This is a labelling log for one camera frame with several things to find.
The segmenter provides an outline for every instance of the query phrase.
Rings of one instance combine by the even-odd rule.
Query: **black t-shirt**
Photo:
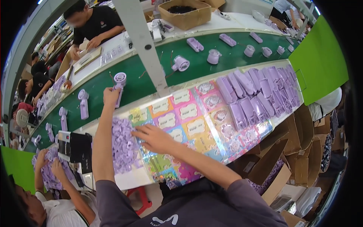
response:
[[[50,80],[49,77],[44,75],[43,73],[41,72],[36,73],[33,76],[33,88],[29,95],[35,98],[38,95],[38,93],[42,90],[44,85],[48,82],[48,80]]]
[[[45,66],[45,61],[38,61],[32,66],[32,69],[30,70],[32,73],[32,76],[35,76],[36,73],[45,73],[48,72],[47,67]]]
[[[113,9],[106,5],[96,6],[93,8],[92,16],[86,24],[80,28],[74,29],[73,44],[80,45],[85,38],[91,40],[99,34],[113,29],[115,26],[122,25],[120,17]],[[105,39],[101,43],[104,43],[111,38],[113,37]]]

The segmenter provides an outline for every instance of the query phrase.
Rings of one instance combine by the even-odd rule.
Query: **white logo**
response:
[[[174,215],[172,215],[170,218],[168,218],[165,221],[160,220],[158,217],[153,217],[152,220],[155,221],[155,222],[159,222],[160,224],[163,224],[165,222],[168,222],[168,221],[172,220],[171,221],[171,224],[172,225],[176,225],[176,223],[178,222],[178,215],[177,214],[174,214]],[[152,222],[150,222],[150,224],[153,225],[153,226],[160,226],[160,224],[154,224]]]

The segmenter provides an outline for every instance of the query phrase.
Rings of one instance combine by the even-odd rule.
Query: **pile of purple plastic parts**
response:
[[[237,130],[280,117],[300,106],[297,77],[291,65],[271,66],[258,70],[239,70],[217,80],[219,90],[228,104]]]
[[[249,184],[251,185],[251,187],[253,187],[253,189],[255,189],[255,191],[259,195],[263,195],[263,193],[265,193],[265,191],[275,180],[283,165],[284,161],[282,159],[279,159],[262,185],[257,185],[248,179]]]
[[[37,158],[38,158],[39,152],[40,152],[40,150],[37,149],[36,155],[34,155],[33,159],[32,159],[32,165],[33,165],[34,172],[35,172],[35,164],[37,163]],[[62,184],[58,181],[58,179],[52,173],[52,164],[53,164],[53,161],[55,158],[58,158],[58,148],[52,147],[49,149],[49,151],[45,155],[45,159],[48,159],[49,162],[41,169],[44,186],[47,189],[47,191],[49,189],[62,190]],[[58,159],[59,159],[59,161],[61,161],[62,167],[63,167],[68,179],[69,180],[74,179],[74,175],[69,168],[68,162],[66,162],[65,160],[63,160],[61,158],[58,158]]]
[[[129,120],[112,119],[112,156],[115,175],[131,171],[132,164],[136,168],[142,167],[137,152],[139,145],[131,135],[133,130]]]

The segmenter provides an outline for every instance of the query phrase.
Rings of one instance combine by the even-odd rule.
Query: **person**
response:
[[[63,13],[64,19],[74,27],[74,39],[70,49],[71,58],[79,60],[79,45],[84,38],[89,40],[87,50],[98,47],[100,44],[120,34],[124,26],[120,17],[110,7],[96,6],[89,8],[84,0],[77,1]]]
[[[282,216],[266,204],[247,180],[222,163],[189,149],[160,128],[148,124],[137,126],[137,131],[131,132],[145,141],[142,146],[152,152],[172,155],[197,169],[205,178],[172,190],[166,189],[166,184],[161,184],[161,206],[148,216],[140,218],[115,183],[112,117],[119,92],[120,89],[104,90],[104,107],[93,140],[92,170],[96,181],[101,227],[287,227]]]
[[[48,76],[41,72],[36,73],[32,79],[25,80],[22,79],[18,85],[19,97],[25,99],[25,95],[29,94],[33,97],[33,105],[36,106],[38,99],[41,98],[43,92],[48,91],[48,89],[54,84],[54,80],[50,79]]]
[[[286,10],[289,10],[293,7],[292,4],[290,4],[287,0],[277,0],[275,1],[275,5],[272,8],[270,16],[275,17],[276,19],[281,20],[284,22],[286,19]]]
[[[92,193],[81,195],[67,178],[62,164],[55,159],[52,164],[52,173],[62,183],[63,188],[70,196],[68,199],[48,200],[48,194],[44,193],[44,184],[41,168],[48,163],[45,158],[48,149],[39,152],[34,172],[35,195],[30,191],[24,191],[22,187],[15,184],[13,176],[9,176],[15,188],[21,206],[29,215],[36,226],[58,226],[58,227],[98,227],[99,218],[95,206],[95,196]]]
[[[342,89],[338,87],[307,107],[309,108],[311,118],[315,122],[332,112],[337,106],[342,106],[342,101],[344,101],[342,99]]]
[[[297,19],[304,20],[305,19],[304,15],[294,6],[286,10],[285,13],[287,15],[286,21],[290,23],[290,27],[292,25],[294,28],[300,29],[300,27],[296,24],[296,20]]]
[[[51,79],[55,79],[57,72],[59,70],[59,67],[61,66],[61,62],[57,61],[53,66],[51,66],[48,70],[48,68],[45,66],[45,62],[48,61],[49,55],[45,57],[44,60],[39,61],[39,53],[34,52],[32,54],[32,68],[30,70],[31,74],[35,76],[36,73],[43,73],[47,75]]]

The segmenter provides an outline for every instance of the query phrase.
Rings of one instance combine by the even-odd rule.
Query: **black component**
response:
[[[191,6],[184,6],[184,5],[174,5],[168,9],[169,13],[187,13],[193,10],[196,10],[197,8],[193,8]]]

